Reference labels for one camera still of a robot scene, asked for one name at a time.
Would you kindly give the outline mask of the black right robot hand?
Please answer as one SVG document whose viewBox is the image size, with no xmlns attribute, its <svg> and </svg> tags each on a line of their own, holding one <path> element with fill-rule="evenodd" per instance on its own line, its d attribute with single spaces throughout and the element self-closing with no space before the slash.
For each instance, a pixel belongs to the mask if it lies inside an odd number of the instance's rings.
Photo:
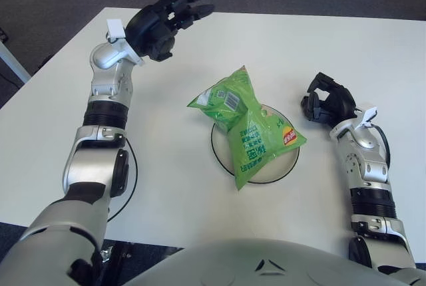
<svg viewBox="0 0 426 286">
<path fill-rule="evenodd" d="M 309 121 L 334 127 L 356 117 L 356 103 L 348 89 L 322 72 L 317 73 L 307 93 L 300 105 Z"/>
</svg>

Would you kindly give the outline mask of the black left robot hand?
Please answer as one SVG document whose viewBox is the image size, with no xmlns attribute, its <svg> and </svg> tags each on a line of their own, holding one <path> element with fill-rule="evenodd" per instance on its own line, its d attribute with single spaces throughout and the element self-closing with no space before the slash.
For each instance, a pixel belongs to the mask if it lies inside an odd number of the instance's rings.
<svg viewBox="0 0 426 286">
<path fill-rule="evenodd" d="M 159 0 L 140 10 L 127 24 L 127 43 L 140 57 L 161 62 L 172 56 L 175 36 L 213 13 L 214 5 L 191 6 L 199 0 Z"/>
</svg>

